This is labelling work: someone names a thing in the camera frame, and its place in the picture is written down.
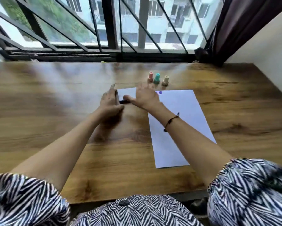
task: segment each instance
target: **left hand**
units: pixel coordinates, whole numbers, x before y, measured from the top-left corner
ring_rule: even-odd
[[[103,119],[107,119],[116,116],[123,109],[124,105],[116,105],[115,85],[111,85],[109,91],[102,95],[98,110],[103,116]]]

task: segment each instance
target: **dark brown curtain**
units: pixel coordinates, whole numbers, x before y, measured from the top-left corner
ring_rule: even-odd
[[[282,0],[225,0],[206,48],[210,62],[221,66],[282,11]]]

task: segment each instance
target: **hand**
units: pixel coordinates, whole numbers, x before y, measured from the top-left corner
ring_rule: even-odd
[[[160,104],[159,96],[154,91],[153,84],[148,83],[139,83],[136,89],[136,98],[124,95],[123,99],[146,111],[150,110],[153,106]]]
[[[102,95],[98,110],[103,119],[107,119],[116,116],[123,109],[124,105],[116,105],[115,85],[111,85],[110,90]]]

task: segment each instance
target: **zebra print clothing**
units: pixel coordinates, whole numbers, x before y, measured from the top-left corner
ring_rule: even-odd
[[[263,159],[233,159],[208,188],[215,225],[282,225],[282,167]],[[1,225],[67,225],[69,204],[52,184],[24,175],[0,174]],[[201,226],[168,195],[133,195],[87,213],[71,226]]]

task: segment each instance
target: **wooden table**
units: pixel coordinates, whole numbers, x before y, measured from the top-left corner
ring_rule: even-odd
[[[195,91],[233,156],[282,165],[282,93],[254,65],[0,62],[0,173],[72,129],[111,84],[135,87],[149,71],[169,75],[167,89]],[[62,191],[71,203],[204,188],[189,166],[155,168],[145,111],[126,105],[111,128],[99,127],[79,158]]]

